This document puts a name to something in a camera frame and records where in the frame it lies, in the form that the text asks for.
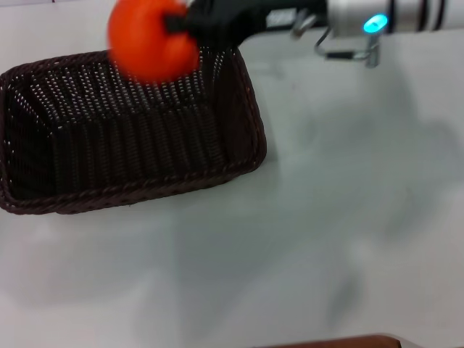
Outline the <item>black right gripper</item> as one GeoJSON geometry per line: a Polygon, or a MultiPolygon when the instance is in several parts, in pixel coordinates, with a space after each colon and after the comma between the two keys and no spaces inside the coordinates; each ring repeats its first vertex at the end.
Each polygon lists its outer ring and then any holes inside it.
{"type": "Polygon", "coordinates": [[[327,25],[326,1],[193,1],[185,17],[165,15],[169,34],[189,33],[202,46],[238,46],[261,33],[290,31],[303,12],[327,25]]]}

